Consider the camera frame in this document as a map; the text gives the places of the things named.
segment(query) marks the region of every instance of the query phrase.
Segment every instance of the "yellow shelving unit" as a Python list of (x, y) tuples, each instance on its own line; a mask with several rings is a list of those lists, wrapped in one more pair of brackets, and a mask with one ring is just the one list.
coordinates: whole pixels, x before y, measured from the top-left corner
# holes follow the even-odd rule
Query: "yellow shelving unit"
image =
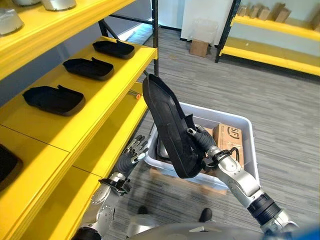
[(268, 29), (285, 34), (295, 35), (315, 41), (320, 41), (320, 32), (314, 31), (310, 24), (305, 21), (288, 18), (284, 23), (272, 20), (260, 20), (258, 18), (250, 18), (249, 16), (236, 15), (231, 25), (234, 23), (249, 25), (257, 28)]
[(39, 55), (135, 0), (77, 0), (67, 11), (47, 11), (42, 4), (19, 7), (12, 0), (0, 8), (13, 8), (24, 27), (0, 38), (0, 80)]
[(228, 37), (230, 27), (234, 26), (234, 23), (310, 39), (320, 45), (320, 32), (314, 31), (308, 22), (292, 18), (288, 18), (284, 23), (263, 21), (236, 14), (224, 27), (221, 37), (223, 43), (218, 47), (216, 63), (219, 57), (225, 54), (320, 76), (320, 57), (317, 54), (311, 55), (247, 39)]
[[(76, 0), (75, 8), (52, 12), (40, 3), (19, 7), (0, 0), (0, 8), (14, 8), (24, 22), (22, 29), (0, 38), (0, 81), (132, 2)], [(152, 14), (157, 9), (153, 6)], [(157, 31), (153, 34), (158, 46)], [(98, 180), (111, 172), (147, 109), (143, 97), (136, 99), (128, 91), (142, 94), (136, 81), (152, 60), (158, 71), (158, 49), (132, 45), (131, 59), (96, 52), (92, 44), (71, 57), (113, 64), (114, 74), (106, 81), (71, 74), (60, 64), (27, 88), (62, 85), (83, 93), (85, 106), (73, 116), (29, 106), (23, 98), (27, 89), (0, 107), (0, 144), (23, 162), (19, 175), (0, 191), (0, 240), (71, 238)]]
[[(105, 37), (97, 39), (97, 41), (103, 40), (115, 41), (113, 38)], [(72, 59), (94, 57), (113, 64), (114, 74), (106, 81), (96, 81), (71, 74), (59, 65), (27, 88), (62, 85), (83, 93), (86, 99), (85, 106), (73, 116), (59, 116), (29, 106), (22, 96), (24, 91), (0, 108), (1, 131), (7, 132), (0, 131), (0, 143), (9, 149), (13, 148), (12, 152), (17, 154), (27, 166), (10, 188), (0, 192), (1, 240), (21, 237), (72, 164), (92, 172), (89, 175), (91, 177), (84, 180), (85, 189), (79, 187), (79, 193), (75, 193), (76, 196), (81, 197), (76, 197), (75, 202), (72, 202), (75, 204), (71, 207), (72, 209), (80, 208), (84, 211), (84, 206), (97, 186), (96, 180), (112, 170), (147, 108), (143, 97), (137, 100), (127, 93), (131, 88), (142, 93), (141, 84), (135, 84), (135, 82), (148, 64), (157, 57), (157, 49), (136, 44), (134, 47), (135, 54), (128, 60), (95, 52), (92, 45), (71, 57)], [(106, 121), (108, 127), (103, 128), (102, 135), (94, 138)], [(93, 138), (100, 138), (98, 141), (104, 148), (98, 149), (96, 142), (91, 143)], [(15, 150), (14, 144), (17, 144), (18, 150)], [(85, 151), (87, 155), (80, 157), (75, 163), (87, 145), (89, 149)], [(102, 157), (95, 155), (93, 159), (88, 151), (101, 153)], [(64, 189), (55, 191), (63, 192), (62, 196), (66, 196), (67, 191)], [(82, 213), (82, 211), (78, 212), (78, 220), (81, 219)], [(70, 221), (70, 224), (77, 223), (67, 219), (65, 221), (68, 223)], [(40, 231), (41, 234), (42, 231), (50, 228), (49, 224), (51, 222), (45, 224)]]
[[(142, 86), (136, 83), (133, 89), (140, 91)], [(39, 211), (22, 239), (64, 240), (72, 237), (99, 185), (98, 179), (110, 173), (146, 109), (143, 97), (139, 100), (132, 95), (124, 97), (73, 164), (76, 168), (69, 170)]]
[(264, 43), (228, 37), (221, 54), (320, 76), (320, 57)]
[(18, 239), (71, 163), (68, 152), (4, 126), (0, 143), (23, 162), (18, 177), (0, 191), (0, 239)]

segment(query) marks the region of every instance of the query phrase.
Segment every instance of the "black metal shelf post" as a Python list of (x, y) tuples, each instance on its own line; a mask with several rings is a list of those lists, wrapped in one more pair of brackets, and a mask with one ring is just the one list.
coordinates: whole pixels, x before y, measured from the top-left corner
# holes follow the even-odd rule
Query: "black metal shelf post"
[[(159, 28), (158, 28), (158, 0), (151, 0), (151, 13), (152, 13), (152, 21), (144, 20), (137, 17), (129, 17), (123, 16), (119, 14), (111, 14), (110, 17), (125, 19), (133, 22), (138, 22), (142, 24), (152, 25), (152, 40), (153, 47), (157, 49), (157, 59), (153, 60), (154, 67), (154, 75), (159, 76)], [(108, 37), (108, 31), (114, 38), (118, 38), (118, 36), (112, 31), (112, 29), (106, 24), (105, 20), (102, 19), (99, 21), (99, 27), (101, 30), (101, 34), (105, 37)]]
[(241, 2), (241, 0), (233, 0), (233, 2), (232, 2), (230, 12), (229, 12), (228, 18), (226, 19), (224, 29), (223, 29), (223, 32), (222, 32), (222, 35), (221, 35), (221, 38), (219, 41), (219, 45), (216, 50), (216, 55), (215, 55), (215, 62), (216, 63), (219, 62), (220, 52), (226, 44), (230, 29), (231, 29), (231, 22), (232, 22), (232, 19), (234, 19), (234, 17), (237, 14), (240, 2)]

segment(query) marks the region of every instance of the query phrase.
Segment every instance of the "robot forearm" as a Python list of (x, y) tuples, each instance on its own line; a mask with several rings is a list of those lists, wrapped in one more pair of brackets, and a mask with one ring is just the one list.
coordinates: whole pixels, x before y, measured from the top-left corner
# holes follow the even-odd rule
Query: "robot forearm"
[(258, 185), (256, 179), (241, 168), (231, 156), (218, 154), (221, 150), (212, 146), (208, 156), (216, 164), (216, 177), (224, 182), (239, 202), (259, 222), (264, 233), (281, 232), (297, 227), (289, 215), (281, 209)]

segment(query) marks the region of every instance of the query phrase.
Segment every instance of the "cardboard box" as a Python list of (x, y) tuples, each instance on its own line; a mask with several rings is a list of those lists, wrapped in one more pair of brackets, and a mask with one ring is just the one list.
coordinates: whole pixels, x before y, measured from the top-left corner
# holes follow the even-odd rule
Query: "cardboard box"
[(277, 3), (272, 10), (272, 19), (278, 23), (284, 23), (289, 17), (291, 11), (285, 8), (284, 3)]
[(281, 9), (279, 15), (276, 17), (276, 19), (274, 21), (278, 22), (278, 23), (284, 23), (287, 18), (289, 17), (291, 11), (287, 8), (283, 8)]
[(311, 27), (313, 30), (320, 32), (320, 11), (311, 20)]
[(258, 12), (259, 12), (259, 10), (260, 10), (260, 8), (261, 8), (261, 5), (259, 5), (259, 4), (253, 5), (252, 8), (251, 8), (249, 17), (250, 17), (251, 19), (256, 18), (257, 15), (258, 15)]
[(247, 6), (240, 6), (236, 14), (243, 17), (244, 15), (246, 15), (246, 13), (247, 13)]
[[(230, 150), (233, 147), (239, 150), (239, 163), (244, 167), (244, 148), (242, 142), (242, 131), (233, 126), (220, 123), (213, 130), (213, 138), (216, 145), (221, 150)], [(231, 157), (236, 160), (236, 152), (234, 151)]]
[(278, 17), (281, 9), (283, 9), (286, 6), (284, 3), (276, 3), (272, 9), (271, 15), (272, 15), (272, 20), (276, 20)]
[(258, 18), (260, 20), (263, 20), (263, 21), (267, 20), (269, 15), (270, 15), (270, 9), (268, 7), (263, 6), (260, 8), (258, 12)]
[(207, 55), (208, 46), (208, 42), (192, 39), (189, 53), (192, 55), (205, 57)]

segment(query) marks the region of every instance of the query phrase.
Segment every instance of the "black cable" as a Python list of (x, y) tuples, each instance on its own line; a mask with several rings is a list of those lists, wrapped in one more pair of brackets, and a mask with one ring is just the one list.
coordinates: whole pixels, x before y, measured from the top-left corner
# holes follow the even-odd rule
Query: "black cable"
[(221, 161), (223, 159), (225, 159), (226, 157), (229, 157), (233, 154), (233, 152), (235, 151), (235, 160), (239, 163), (239, 150), (238, 148), (236, 148), (235, 146), (233, 148), (231, 148), (230, 150), (226, 149), (226, 150), (222, 150), (218, 153), (216, 153), (212, 159), (213, 159), (213, 162), (206, 165), (207, 167), (210, 167), (210, 168), (217, 168), (219, 163), (221, 163)]

